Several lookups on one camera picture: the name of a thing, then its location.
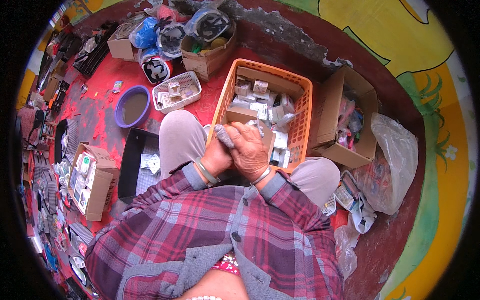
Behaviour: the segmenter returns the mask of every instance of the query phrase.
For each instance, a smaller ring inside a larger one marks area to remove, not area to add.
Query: orange plastic basket
[[[308,134],[310,131],[310,119],[312,117],[312,82],[303,76],[285,71],[276,67],[272,67],[263,63],[236,59],[233,61],[232,67],[228,72],[227,79],[223,85],[222,94],[216,106],[215,115],[212,120],[212,127],[208,135],[207,144],[213,136],[213,126],[221,124],[223,115],[227,111],[235,94],[235,83],[237,78],[237,67],[246,67],[267,72],[283,79],[287,79],[293,83],[299,84],[305,91],[303,95],[295,101],[295,113],[300,113],[290,123],[290,131],[288,132],[288,148],[290,149],[290,160],[288,168],[279,168],[271,166],[272,169],[281,169],[290,174],[301,162],[305,160],[307,152]]]

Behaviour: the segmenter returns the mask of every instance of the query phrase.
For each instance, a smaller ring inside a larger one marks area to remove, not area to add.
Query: gray yarn
[[[225,146],[227,146],[230,149],[235,148],[235,145],[232,142],[232,139],[230,139],[230,136],[227,133],[227,130],[223,125],[217,124],[213,127],[213,131],[216,132],[216,137],[219,141],[221,141]]]
[[[256,127],[258,131],[260,132],[260,137],[264,137],[264,133],[262,131],[262,127],[258,124],[258,121],[255,120],[250,120],[246,123],[246,125],[250,125],[253,127]],[[219,141],[221,141],[225,146],[227,146],[230,149],[235,148],[235,145],[232,142],[232,139],[230,139],[230,136],[227,133],[227,130],[223,125],[217,124],[213,127],[213,131],[216,132],[216,137],[218,138]]]

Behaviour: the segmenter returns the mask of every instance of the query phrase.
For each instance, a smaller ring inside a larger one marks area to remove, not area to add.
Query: white plastic basket
[[[322,214],[329,216],[333,214],[335,211],[336,211],[336,197],[334,194],[332,194],[330,198],[328,198],[325,205],[322,207]]]
[[[186,99],[183,99],[182,101],[179,101],[177,103],[174,103],[170,106],[167,106],[166,108],[162,106],[161,103],[158,102],[158,92],[168,92],[168,83],[176,81],[180,84],[180,90],[183,91],[187,87],[189,87],[191,84],[195,83],[198,87],[198,93],[190,96]],[[163,112],[164,114],[168,114],[171,111],[177,110],[179,108],[182,108],[186,105],[189,105],[197,100],[200,99],[202,93],[202,86],[200,85],[200,81],[198,80],[197,75],[195,74],[194,71],[188,71],[183,74],[177,75],[175,77],[172,77],[168,80],[165,80],[161,84],[157,85],[156,87],[153,88],[152,90],[152,96],[153,96],[153,104],[155,106],[156,110],[159,110]]]

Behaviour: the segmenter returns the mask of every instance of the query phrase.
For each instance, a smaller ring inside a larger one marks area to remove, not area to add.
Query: shirt button
[[[238,233],[236,232],[232,232],[232,237],[233,237],[233,240],[240,243],[241,242],[241,237],[239,236]]]

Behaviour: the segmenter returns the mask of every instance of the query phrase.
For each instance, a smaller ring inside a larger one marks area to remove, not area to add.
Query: red plaid jacket
[[[250,299],[342,299],[330,220],[285,173],[207,188],[192,163],[99,231],[86,268],[102,300],[181,296],[230,250]]]

